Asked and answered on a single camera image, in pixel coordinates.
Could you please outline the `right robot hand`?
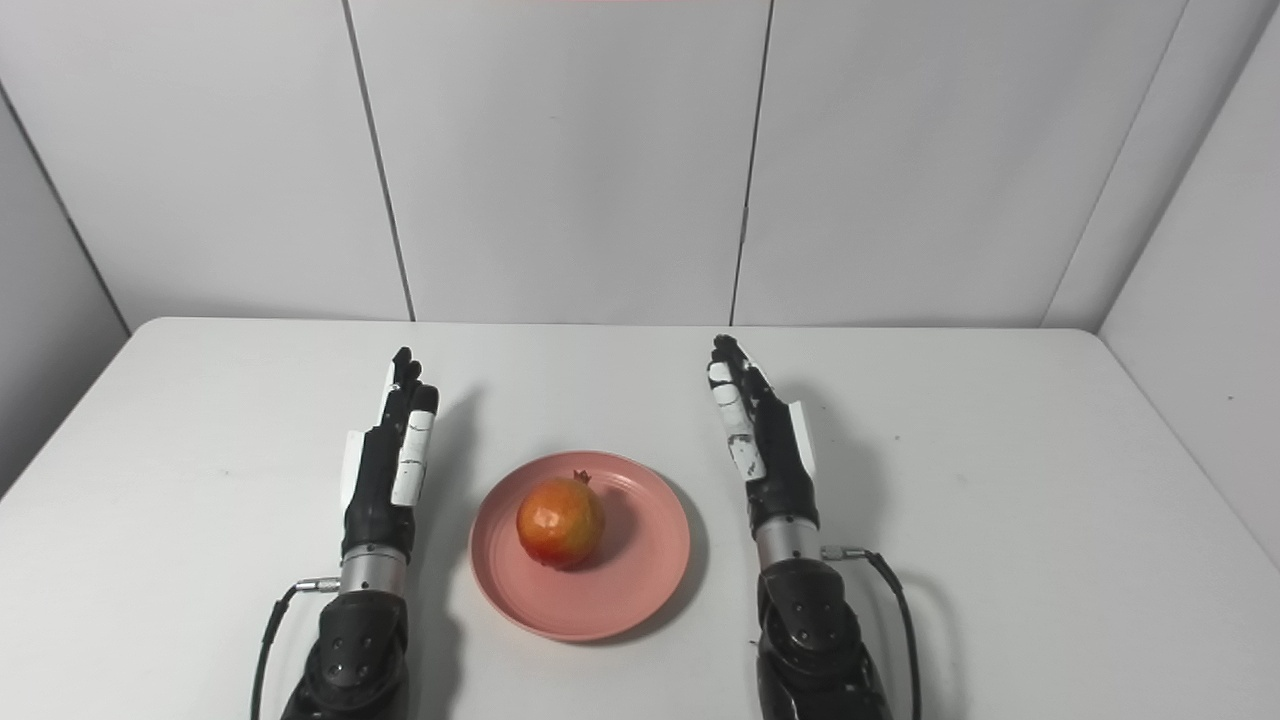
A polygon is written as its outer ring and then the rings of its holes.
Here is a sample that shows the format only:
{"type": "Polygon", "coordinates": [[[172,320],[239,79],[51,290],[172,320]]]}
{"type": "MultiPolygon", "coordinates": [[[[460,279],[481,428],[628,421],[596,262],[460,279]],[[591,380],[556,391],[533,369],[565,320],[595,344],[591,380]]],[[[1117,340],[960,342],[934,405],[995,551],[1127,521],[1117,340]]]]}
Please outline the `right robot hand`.
{"type": "Polygon", "coordinates": [[[774,392],[762,366],[731,334],[713,340],[707,380],[742,479],[751,533],[777,519],[819,527],[812,469],[797,433],[797,405],[774,392]]]}

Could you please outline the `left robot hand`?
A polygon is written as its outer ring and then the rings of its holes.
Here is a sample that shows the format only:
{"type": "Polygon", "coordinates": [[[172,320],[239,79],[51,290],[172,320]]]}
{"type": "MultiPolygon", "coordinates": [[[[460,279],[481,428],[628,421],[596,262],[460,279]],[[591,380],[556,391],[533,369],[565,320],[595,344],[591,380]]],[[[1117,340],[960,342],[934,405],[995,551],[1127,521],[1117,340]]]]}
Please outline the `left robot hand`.
{"type": "Polygon", "coordinates": [[[422,382],[412,350],[399,348],[388,369],[378,423],[361,436],[355,488],[343,516],[342,553],[383,546],[411,556],[415,509],[440,395],[422,382]]]}

